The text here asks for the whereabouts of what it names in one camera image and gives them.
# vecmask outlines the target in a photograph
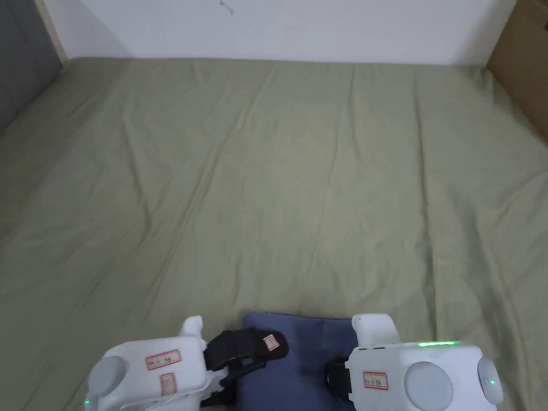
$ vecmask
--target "white wall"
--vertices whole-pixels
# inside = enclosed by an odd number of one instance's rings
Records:
[[[515,0],[44,0],[69,58],[484,65]]]

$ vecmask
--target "cardboard box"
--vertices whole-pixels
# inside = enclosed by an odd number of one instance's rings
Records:
[[[548,139],[548,0],[518,0],[487,67]]]

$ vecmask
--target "sheet wrinkle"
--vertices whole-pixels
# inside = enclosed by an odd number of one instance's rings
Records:
[[[419,168],[420,168],[420,191],[422,199],[422,213],[423,213],[423,232],[419,243],[420,248],[424,247],[425,252],[421,253],[421,256],[425,259],[426,263],[426,276],[423,281],[422,289],[425,299],[427,314],[429,317],[430,325],[432,327],[432,333],[434,339],[438,338],[438,312],[436,302],[436,276],[434,273],[434,259],[433,259],[433,244],[430,234],[430,215],[429,215],[429,193],[428,193],[428,177],[426,175],[426,152],[424,144],[423,133],[423,117],[419,100],[419,79],[416,73],[416,69],[413,71],[413,110],[416,118],[416,132],[418,135],[419,143]]]
[[[140,248],[140,246],[144,243],[147,234],[150,232],[152,228],[152,215],[150,213],[150,206],[149,201],[146,198],[146,193],[143,187],[142,177],[139,172],[139,165],[137,162],[137,158],[135,155],[135,150],[133,149],[133,145],[131,142],[131,132],[129,129],[131,128],[131,125],[129,124],[127,117],[130,116],[130,114],[125,111],[122,114],[122,141],[125,143],[126,152],[129,155],[129,162],[127,163],[129,171],[132,175],[132,181],[133,181],[133,188],[135,190],[135,193],[137,194],[137,204],[141,204],[141,210],[144,217],[144,227],[142,229],[142,235],[137,243],[137,248]]]
[[[72,390],[72,393],[70,394],[70,397],[68,397],[68,400],[65,402],[65,405],[63,406],[63,409],[62,411],[66,411],[67,407],[71,404],[71,402],[74,400],[74,398],[76,397],[76,394],[78,393],[78,391],[80,390],[80,387],[82,385],[84,385],[85,382],[87,382],[87,376],[84,376],[84,378],[82,378],[80,380],[80,382],[78,383],[78,385],[74,388],[74,390]]]
[[[36,384],[36,386],[32,390],[30,396],[28,397],[27,401],[23,405],[23,408],[21,408],[21,411],[25,411],[26,409],[28,409],[29,405],[32,403],[32,400],[36,397],[36,394],[38,394],[38,391],[40,391],[42,384],[44,384],[44,381],[46,381],[46,379],[49,377],[49,374],[51,372],[52,372],[51,369],[48,369],[45,375],[42,378],[40,378],[40,382]]]
[[[352,152],[354,153],[354,156],[356,157],[356,160],[359,163],[359,159],[362,158],[361,149],[359,147],[359,143],[356,136],[356,105],[354,102],[355,94],[354,94],[354,80],[355,80],[355,70],[356,65],[352,65],[352,78],[350,79],[350,87],[348,91],[348,97],[346,98],[346,104],[348,106],[348,115],[349,115],[349,125],[350,125],[350,142],[353,145]]]
[[[496,244],[496,238],[497,237],[495,235],[492,235],[492,233],[488,231],[487,236],[490,237],[490,240],[492,241],[491,244]],[[519,344],[519,352],[523,357],[523,361],[521,361],[520,363],[523,363],[523,366],[524,366],[524,369],[525,369],[524,372],[525,372],[525,375],[526,375],[527,403],[531,404],[532,403],[532,397],[533,397],[533,382],[531,381],[531,370],[530,370],[530,364],[529,364],[529,355],[527,354],[527,346],[526,346],[526,343],[525,343],[525,340],[524,340],[523,325],[522,325],[521,319],[520,319],[520,317],[517,313],[516,305],[514,304],[514,301],[513,301],[513,298],[512,298],[512,293],[510,291],[510,287],[509,287],[509,285],[506,281],[506,278],[504,276],[503,265],[500,263],[500,260],[496,257],[496,253],[491,250],[491,248],[489,247],[489,245],[486,242],[481,241],[480,238],[478,238],[478,242],[481,246],[481,250],[485,253],[485,255],[491,255],[491,257],[492,257],[491,259],[493,261],[493,264],[495,265],[495,270],[493,270],[493,271],[495,272],[495,275],[497,276],[497,279],[499,280],[499,284],[502,285],[505,300],[508,302],[510,312],[511,312],[512,317],[514,319],[514,324],[516,325],[517,342]],[[498,315],[501,315],[501,310],[494,310],[494,312],[497,313]],[[512,337],[513,337],[513,333],[512,333],[511,330],[509,330],[509,332],[507,333],[505,338],[508,338],[508,340],[510,340]],[[515,361],[513,365],[514,365],[515,369],[518,368],[518,362],[517,361]],[[525,409],[525,406],[523,404],[523,400],[521,399],[521,396],[519,395],[519,392],[520,392],[519,389],[515,387],[515,391],[516,391],[514,393],[515,398],[518,399],[521,402],[522,409]]]
[[[274,65],[274,67],[269,71],[269,73],[267,74],[265,79],[262,81],[262,83],[259,87],[259,90],[258,90],[257,94],[255,95],[255,98],[253,99],[249,109],[246,111],[245,117],[242,121],[243,124],[238,130],[241,130],[241,128],[243,128],[243,126],[247,123],[247,118],[249,116],[249,113],[251,112],[251,110],[255,106],[255,103],[257,102],[262,90],[265,88],[265,85],[268,83],[269,79],[273,76],[273,74],[276,70],[276,67],[277,67],[277,64]],[[143,324],[146,323],[146,321],[148,320],[148,318],[150,316],[150,313],[152,312],[152,308],[154,307],[154,302],[156,301],[156,298],[158,297],[158,292],[161,288],[165,272],[169,268],[169,265],[171,264],[173,256],[175,255],[176,251],[179,248],[179,244],[180,244],[182,236],[183,236],[183,234],[186,230],[186,227],[188,225],[188,222],[190,220],[192,212],[193,212],[195,206],[197,204],[200,204],[204,200],[204,198],[207,196],[207,193],[209,192],[212,181],[214,179],[215,171],[216,171],[217,165],[220,161],[220,158],[221,158],[222,154],[224,153],[224,151],[226,149],[226,146],[228,145],[230,139],[235,134],[236,133],[232,130],[232,127],[231,127],[231,129],[228,130],[228,132],[226,133],[225,138],[222,139],[221,142],[219,142],[219,140],[220,140],[219,137],[216,138],[215,140],[212,141],[212,143],[211,143],[211,145],[208,149],[208,152],[207,152],[207,154],[204,158],[204,161],[202,162],[202,165],[199,168],[198,183],[194,186],[194,188],[192,190],[192,193],[191,193],[190,201],[188,202],[187,207],[185,207],[185,210],[183,211],[183,213],[181,214],[181,217],[178,219],[178,220],[180,220],[182,218],[182,222],[177,224],[177,225],[181,226],[181,228],[178,231],[178,234],[177,234],[176,239],[175,239],[175,243],[174,243],[173,247],[171,248],[167,258],[164,260],[164,262],[162,262],[162,265],[160,266],[160,270],[159,270],[158,274],[156,274],[154,280],[151,283],[152,286],[154,286],[155,283],[157,283],[157,285],[156,285],[156,289],[155,289],[155,292],[154,292],[154,296],[153,296],[152,301],[151,301],[151,305],[147,309],[147,314],[144,317]]]
[[[548,199],[548,170],[544,170],[542,173],[538,174],[544,175],[544,181],[542,182],[541,188],[538,190],[538,192],[535,195],[535,201],[533,201],[533,206],[531,207],[531,210],[527,215],[525,216],[525,221],[528,225],[530,225],[533,222],[533,219],[539,214],[541,207],[546,206],[547,199]]]
[[[246,113],[243,116],[243,119],[239,121],[240,118],[242,118],[241,114],[236,118],[236,120],[231,124],[230,128],[228,129],[226,136],[224,139],[222,139],[221,143],[219,144],[219,149],[217,150],[217,153],[215,154],[212,165],[210,167],[209,172],[206,175],[205,178],[205,187],[203,189],[202,194],[199,197],[198,204],[201,204],[203,200],[207,197],[207,194],[209,193],[209,190],[211,188],[211,183],[213,182],[213,179],[215,177],[217,165],[219,164],[220,158],[225,152],[225,149],[231,139],[235,135],[241,135],[242,130],[245,129],[247,123],[249,114],[253,111],[253,109],[256,107],[256,103],[259,100],[261,94],[263,93],[264,89],[266,88],[266,85],[270,82],[272,76],[274,75],[274,72],[276,71],[278,67],[278,63],[276,62],[272,69],[268,72],[268,74],[265,76],[264,80],[261,82],[261,85],[259,86],[259,89],[257,90],[255,96],[253,97],[253,100],[249,107],[246,110]]]
[[[336,128],[335,128],[335,150],[334,150],[334,153],[333,153],[333,159],[331,161],[331,170],[329,172],[327,188],[326,188],[325,194],[323,196],[322,211],[320,213],[318,228],[316,229],[316,235],[314,236],[314,243],[312,244],[312,254],[310,256],[310,262],[309,262],[308,269],[306,270],[306,277],[307,278],[310,278],[309,275],[310,275],[310,271],[312,270],[312,265],[314,264],[314,258],[316,256],[316,248],[317,248],[317,245],[318,245],[318,239],[321,235],[323,220],[324,220],[325,213],[326,213],[327,199],[328,199],[328,196],[329,196],[329,190],[331,189],[331,183],[333,181],[333,172],[335,171],[335,162],[336,162],[336,159],[337,159],[337,154],[339,153],[340,127],[341,127],[341,123],[342,123],[343,114],[346,110],[346,107],[348,105],[348,101],[349,101],[349,98],[350,98],[350,94],[352,92],[352,88],[353,88],[353,84],[354,84],[355,68],[356,68],[356,65],[352,65],[352,75],[350,77],[350,85],[349,85],[349,88],[348,88],[348,97],[344,100],[344,103],[341,106],[341,109],[339,111],[339,118],[337,120],[337,125],[336,125]]]
[[[453,198],[457,198],[458,195],[453,193]],[[500,261],[496,258],[496,254],[490,250],[487,243],[483,241],[480,228],[477,223],[477,216],[474,212],[474,209],[469,204],[464,204],[459,207],[461,211],[460,220],[463,222],[464,226],[468,228],[468,238],[466,241],[467,245],[467,254],[470,257],[471,261],[475,264],[483,266],[481,272],[491,272],[494,271],[494,274],[497,276],[499,284],[502,285],[504,299],[497,296],[490,282],[486,282],[485,276],[477,275],[477,273],[470,270],[464,270],[464,280],[468,284],[470,291],[474,293],[477,301],[481,302],[481,313],[483,317],[483,322],[486,327],[489,329],[489,333],[493,341],[497,341],[500,347],[501,356],[504,358],[504,361],[497,361],[497,368],[501,370],[500,373],[502,379],[506,382],[506,389],[510,388],[511,396],[513,398],[514,404],[519,404],[520,409],[526,409],[523,399],[519,394],[519,388],[506,376],[518,374],[518,364],[523,363],[525,368],[526,375],[526,386],[527,386],[527,396],[528,403],[530,403],[531,398],[531,380],[530,380],[530,370],[529,370],[529,359],[527,357],[527,350],[523,341],[523,332],[520,323],[520,319],[517,315],[516,308],[512,301],[512,296],[509,291],[508,285],[502,274],[503,266]],[[495,265],[494,270],[490,270],[489,262],[492,262]],[[509,323],[506,318],[505,310],[497,310],[496,307],[504,306],[504,302],[508,304],[511,315],[514,320],[514,324],[517,328],[517,338],[515,338],[512,330],[505,325]],[[515,340],[517,340],[518,346],[515,348]],[[515,352],[518,352],[524,359],[524,361],[518,362],[515,356]]]

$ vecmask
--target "green bed sheet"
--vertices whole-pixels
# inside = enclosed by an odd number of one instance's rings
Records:
[[[71,61],[0,136],[2,409],[80,410],[127,340],[392,316],[548,403],[548,148],[489,71]]]

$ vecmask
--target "mattress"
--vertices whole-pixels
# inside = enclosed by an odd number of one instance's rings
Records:
[[[392,316],[548,401],[548,148],[489,71],[79,59],[0,137],[0,397],[249,311]]]

